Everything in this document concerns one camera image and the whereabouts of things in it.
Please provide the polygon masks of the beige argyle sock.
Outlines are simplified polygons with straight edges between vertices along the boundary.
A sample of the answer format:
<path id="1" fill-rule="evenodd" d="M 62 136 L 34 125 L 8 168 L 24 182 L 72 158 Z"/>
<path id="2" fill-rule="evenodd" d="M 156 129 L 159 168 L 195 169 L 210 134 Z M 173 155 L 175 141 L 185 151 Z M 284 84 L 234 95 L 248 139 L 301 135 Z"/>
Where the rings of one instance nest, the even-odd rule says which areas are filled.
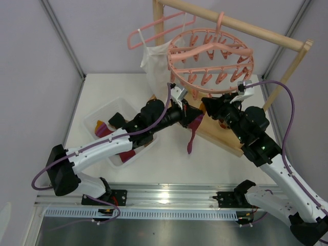
<path id="1" fill-rule="evenodd" d="M 223 128 L 223 129 L 227 129 L 228 125 L 224 120 L 220 120 L 219 121 L 219 125 Z"/>

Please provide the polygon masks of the pink round clip hanger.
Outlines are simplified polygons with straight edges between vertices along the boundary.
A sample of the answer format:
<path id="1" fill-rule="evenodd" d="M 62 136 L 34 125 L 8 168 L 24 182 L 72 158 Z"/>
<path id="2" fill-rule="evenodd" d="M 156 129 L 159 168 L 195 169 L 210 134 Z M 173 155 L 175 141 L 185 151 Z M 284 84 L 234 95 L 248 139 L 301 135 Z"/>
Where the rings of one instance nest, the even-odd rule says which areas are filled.
<path id="1" fill-rule="evenodd" d="M 199 93 L 236 91 L 239 80 L 250 79 L 254 70 L 253 49 L 222 30 L 221 12 L 215 28 L 194 28 L 173 38 L 168 46 L 170 81 Z"/>

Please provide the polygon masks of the white plastic basket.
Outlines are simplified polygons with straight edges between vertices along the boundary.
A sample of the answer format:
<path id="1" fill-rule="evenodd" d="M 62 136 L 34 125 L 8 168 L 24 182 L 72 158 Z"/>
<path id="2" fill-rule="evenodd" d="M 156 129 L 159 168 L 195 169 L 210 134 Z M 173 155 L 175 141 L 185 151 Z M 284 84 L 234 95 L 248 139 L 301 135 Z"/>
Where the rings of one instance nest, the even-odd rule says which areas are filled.
<path id="1" fill-rule="evenodd" d="M 137 113 L 138 111 L 133 104 L 122 97 L 118 97 L 85 116 L 82 125 L 92 140 L 98 140 L 116 131 L 116 129 L 123 126 L 124 122 L 132 120 Z M 115 169 L 125 168 L 150 150 L 158 140 L 157 134 L 154 134 L 150 143 L 111 156 L 107 158 L 107 162 Z"/>

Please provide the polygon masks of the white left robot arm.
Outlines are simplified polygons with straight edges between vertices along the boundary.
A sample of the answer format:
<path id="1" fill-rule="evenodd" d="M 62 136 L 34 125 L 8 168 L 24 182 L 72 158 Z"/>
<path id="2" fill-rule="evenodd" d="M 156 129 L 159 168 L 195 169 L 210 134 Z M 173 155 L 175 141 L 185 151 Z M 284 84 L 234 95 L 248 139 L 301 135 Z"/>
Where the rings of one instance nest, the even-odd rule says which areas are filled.
<path id="1" fill-rule="evenodd" d="M 153 99 L 141 111 L 115 132 L 80 148 L 52 148 L 46 164 L 47 174 L 56 196 L 80 192 L 93 198 L 109 194 L 104 178 L 83 173 L 90 165 L 123 152 L 142 147 L 153 140 L 153 135 L 175 123 L 187 127 L 202 111 L 190 106 L 186 100 L 179 106 L 174 101 L 166 108 L 161 100 Z"/>

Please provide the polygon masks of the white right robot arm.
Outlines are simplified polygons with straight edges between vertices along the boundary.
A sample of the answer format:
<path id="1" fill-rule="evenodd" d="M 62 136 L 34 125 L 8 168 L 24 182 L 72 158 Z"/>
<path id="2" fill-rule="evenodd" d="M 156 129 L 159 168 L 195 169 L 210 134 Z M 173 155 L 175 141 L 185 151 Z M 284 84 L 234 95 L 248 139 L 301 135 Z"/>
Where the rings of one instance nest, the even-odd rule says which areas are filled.
<path id="1" fill-rule="evenodd" d="M 286 224 L 303 245 L 315 245 L 327 233 L 327 202 L 322 200 L 296 172 L 282 154 L 281 147 L 266 134 L 269 120 L 257 106 L 240 110 L 234 95 L 204 97 L 202 104 L 209 117 L 225 122 L 242 144 L 244 156 L 265 172 L 288 197 L 264 191 L 246 180 L 239 185 L 247 202 L 264 209 Z"/>

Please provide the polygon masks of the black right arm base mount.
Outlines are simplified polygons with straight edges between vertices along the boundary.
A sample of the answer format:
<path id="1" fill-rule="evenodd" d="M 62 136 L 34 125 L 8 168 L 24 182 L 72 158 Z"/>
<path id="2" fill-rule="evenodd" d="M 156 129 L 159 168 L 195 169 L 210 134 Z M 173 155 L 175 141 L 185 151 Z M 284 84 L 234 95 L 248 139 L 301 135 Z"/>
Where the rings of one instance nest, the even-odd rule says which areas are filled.
<path id="1" fill-rule="evenodd" d="M 212 196 L 218 202 L 220 208 L 248 208 L 244 196 L 236 192 L 217 192 Z"/>

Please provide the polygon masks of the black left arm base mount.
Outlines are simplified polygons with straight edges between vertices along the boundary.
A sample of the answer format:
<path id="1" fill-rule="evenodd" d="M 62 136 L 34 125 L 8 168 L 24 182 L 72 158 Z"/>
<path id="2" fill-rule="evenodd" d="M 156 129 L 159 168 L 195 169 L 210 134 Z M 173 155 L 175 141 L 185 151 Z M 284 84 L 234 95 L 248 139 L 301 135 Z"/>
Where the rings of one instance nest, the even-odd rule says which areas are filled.
<path id="1" fill-rule="evenodd" d="M 104 206 L 104 202 L 107 202 L 116 206 L 125 206 L 127 201 L 127 194 L 127 190 L 112 190 L 111 195 L 104 194 L 103 196 L 98 198 L 98 200 L 101 200 L 101 202 L 90 199 L 86 195 L 84 195 L 82 197 L 81 204 L 85 206 Z"/>

